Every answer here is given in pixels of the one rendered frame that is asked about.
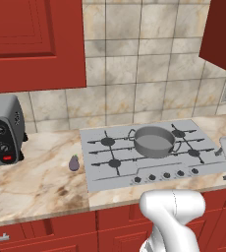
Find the grey metal pot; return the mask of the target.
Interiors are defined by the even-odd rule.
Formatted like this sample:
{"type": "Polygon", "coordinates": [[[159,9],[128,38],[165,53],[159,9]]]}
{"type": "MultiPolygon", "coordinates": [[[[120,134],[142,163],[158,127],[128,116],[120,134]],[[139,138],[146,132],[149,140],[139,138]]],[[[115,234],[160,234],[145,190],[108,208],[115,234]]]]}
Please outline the grey metal pot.
{"type": "Polygon", "coordinates": [[[181,148],[175,148],[176,138],[168,130],[157,126],[131,129],[128,139],[134,142],[135,150],[146,158],[166,158],[181,148]]]}

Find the purple eggplant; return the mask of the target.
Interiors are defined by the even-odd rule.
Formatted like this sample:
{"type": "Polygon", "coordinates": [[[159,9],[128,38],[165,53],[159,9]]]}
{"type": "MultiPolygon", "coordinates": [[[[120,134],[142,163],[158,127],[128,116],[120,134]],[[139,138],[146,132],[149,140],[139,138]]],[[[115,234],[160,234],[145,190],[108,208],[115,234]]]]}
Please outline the purple eggplant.
{"type": "Polygon", "coordinates": [[[71,171],[77,171],[80,168],[79,158],[77,155],[71,157],[69,161],[69,168],[71,171]]]}

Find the red base cupboard door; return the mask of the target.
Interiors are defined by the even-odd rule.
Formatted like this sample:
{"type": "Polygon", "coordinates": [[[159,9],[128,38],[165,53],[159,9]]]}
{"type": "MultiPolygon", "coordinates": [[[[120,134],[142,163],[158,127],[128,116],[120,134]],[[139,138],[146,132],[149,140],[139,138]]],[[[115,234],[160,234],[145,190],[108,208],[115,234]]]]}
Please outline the red base cupboard door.
{"type": "Polygon", "coordinates": [[[98,210],[96,220],[98,252],[140,252],[152,230],[138,204],[98,210]]]}
{"type": "Polygon", "coordinates": [[[206,210],[188,227],[198,239],[200,252],[226,252],[226,189],[203,192],[206,210]]]}

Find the grey hob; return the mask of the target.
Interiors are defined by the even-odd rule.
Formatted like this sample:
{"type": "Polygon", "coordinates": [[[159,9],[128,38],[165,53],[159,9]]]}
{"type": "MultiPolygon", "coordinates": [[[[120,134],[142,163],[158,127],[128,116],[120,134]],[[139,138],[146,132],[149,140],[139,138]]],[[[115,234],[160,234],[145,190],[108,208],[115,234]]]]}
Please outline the grey hob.
{"type": "Polygon", "coordinates": [[[193,120],[157,125],[174,134],[175,148],[181,144],[177,153],[165,158],[140,155],[134,142],[128,139],[129,131],[140,129],[140,125],[82,130],[87,190],[103,191],[226,171],[225,156],[215,154],[219,148],[193,120]],[[191,173],[192,168],[198,170],[198,175],[191,173]],[[178,170],[184,171],[185,176],[178,176],[178,170]],[[164,172],[169,172],[171,177],[164,178],[164,172]],[[156,176],[155,181],[148,180],[150,174],[156,176]],[[135,183],[136,176],[141,178],[141,183],[135,183]]]}

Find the red base cupboard panel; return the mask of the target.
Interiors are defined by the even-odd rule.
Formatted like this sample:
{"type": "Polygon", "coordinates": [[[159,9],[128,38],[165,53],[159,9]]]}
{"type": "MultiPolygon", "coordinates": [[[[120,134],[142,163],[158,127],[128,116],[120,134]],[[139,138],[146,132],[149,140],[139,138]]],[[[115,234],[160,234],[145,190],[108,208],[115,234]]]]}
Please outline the red base cupboard panel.
{"type": "Polygon", "coordinates": [[[95,212],[31,223],[34,238],[19,252],[98,252],[95,212]]]}

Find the grey toaster oven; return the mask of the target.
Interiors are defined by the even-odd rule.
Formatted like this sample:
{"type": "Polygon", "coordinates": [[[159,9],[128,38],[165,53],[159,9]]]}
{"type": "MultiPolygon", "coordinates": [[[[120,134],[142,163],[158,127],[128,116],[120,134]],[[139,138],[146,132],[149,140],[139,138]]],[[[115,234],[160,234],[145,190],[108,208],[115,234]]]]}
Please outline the grey toaster oven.
{"type": "Polygon", "coordinates": [[[0,165],[23,160],[21,148],[23,142],[28,140],[28,135],[21,105],[14,94],[0,94],[0,125],[6,128],[6,133],[0,135],[0,142],[10,145],[7,153],[0,153],[0,165]]]}

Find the red drawer front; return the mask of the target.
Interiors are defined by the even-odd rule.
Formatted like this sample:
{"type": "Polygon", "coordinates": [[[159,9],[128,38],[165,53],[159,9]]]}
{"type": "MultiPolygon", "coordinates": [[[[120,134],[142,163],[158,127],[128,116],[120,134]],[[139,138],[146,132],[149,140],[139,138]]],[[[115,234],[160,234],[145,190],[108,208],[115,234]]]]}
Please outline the red drawer front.
{"type": "Polygon", "coordinates": [[[10,235],[10,239],[0,242],[0,251],[13,247],[16,242],[26,239],[22,226],[19,223],[0,226],[0,236],[2,236],[3,233],[10,235]]]}

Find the red wall cupboard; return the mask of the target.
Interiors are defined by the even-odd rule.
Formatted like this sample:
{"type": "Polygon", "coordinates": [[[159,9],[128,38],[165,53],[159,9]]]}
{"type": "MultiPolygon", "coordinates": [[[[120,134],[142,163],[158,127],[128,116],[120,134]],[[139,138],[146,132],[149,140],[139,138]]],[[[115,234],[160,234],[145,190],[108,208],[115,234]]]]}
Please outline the red wall cupboard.
{"type": "Polygon", "coordinates": [[[226,0],[211,0],[200,58],[226,70],[226,0]]]}

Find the red wall cupboard door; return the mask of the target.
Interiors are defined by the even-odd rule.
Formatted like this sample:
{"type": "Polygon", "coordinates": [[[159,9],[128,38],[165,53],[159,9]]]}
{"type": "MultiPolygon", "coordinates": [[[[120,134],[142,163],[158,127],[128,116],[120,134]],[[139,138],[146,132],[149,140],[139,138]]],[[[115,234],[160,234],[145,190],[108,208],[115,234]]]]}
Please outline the red wall cupboard door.
{"type": "Polygon", "coordinates": [[[0,0],[0,93],[85,86],[82,0],[0,0]]]}

